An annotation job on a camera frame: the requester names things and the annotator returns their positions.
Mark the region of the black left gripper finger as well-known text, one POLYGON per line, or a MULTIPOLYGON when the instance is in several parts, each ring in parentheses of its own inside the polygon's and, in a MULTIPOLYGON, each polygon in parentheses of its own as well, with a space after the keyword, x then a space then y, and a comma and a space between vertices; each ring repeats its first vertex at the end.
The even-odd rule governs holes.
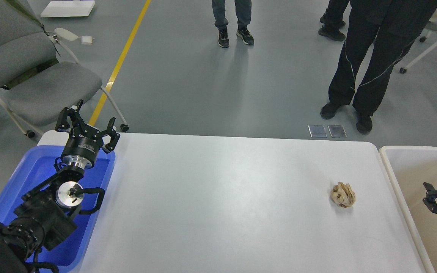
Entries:
POLYGON ((59 113, 58 119, 55 125, 56 132, 65 132, 68 129, 81 127, 85 124, 84 120, 80 116, 80 108, 84 104, 83 100, 79 100, 77 105, 73 107, 65 107, 59 113))
POLYGON ((115 120, 116 118, 112 117, 108 122, 107 128, 103 131, 97 131, 96 133, 96 145, 106 154, 111 153, 116 148, 116 145, 120 139, 120 134, 114 129, 115 120), (104 138, 106 136, 110 137, 108 143, 104 143, 104 138))

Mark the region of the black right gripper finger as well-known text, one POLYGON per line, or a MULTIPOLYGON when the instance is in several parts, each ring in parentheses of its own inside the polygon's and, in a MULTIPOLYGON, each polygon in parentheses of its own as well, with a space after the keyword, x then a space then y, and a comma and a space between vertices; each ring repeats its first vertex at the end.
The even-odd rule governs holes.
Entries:
POLYGON ((423 186, 426 189, 426 197, 423 198, 423 204, 431 213, 437 214, 437 189, 430 183, 423 182, 423 186))

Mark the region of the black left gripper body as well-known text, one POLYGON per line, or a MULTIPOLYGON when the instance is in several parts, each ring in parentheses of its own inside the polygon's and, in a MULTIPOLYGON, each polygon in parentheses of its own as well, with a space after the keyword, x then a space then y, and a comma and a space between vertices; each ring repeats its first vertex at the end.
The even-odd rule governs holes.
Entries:
POLYGON ((61 154, 63 163, 91 169, 95 166, 97 154, 103 145, 102 138, 97 138, 97 128, 73 128, 61 154))

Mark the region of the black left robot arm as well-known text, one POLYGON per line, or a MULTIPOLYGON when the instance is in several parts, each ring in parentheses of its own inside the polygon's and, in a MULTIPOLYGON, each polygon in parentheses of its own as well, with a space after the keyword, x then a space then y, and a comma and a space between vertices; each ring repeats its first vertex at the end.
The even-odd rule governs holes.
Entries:
POLYGON ((115 149, 120 134, 114 129, 116 118, 105 130, 87 124, 79 113, 82 105, 80 100, 58 116, 55 131, 66 132, 68 141, 55 159, 55 174, 22 196, 14 220, 0 223, 0 273, 59 272, 54 263, 38 261, 42 248, 57 247, 78 228, 76 216, 94 214, 102 206, 105 190, 85 188, 79 181, 95 166, 99 151, 115 149))

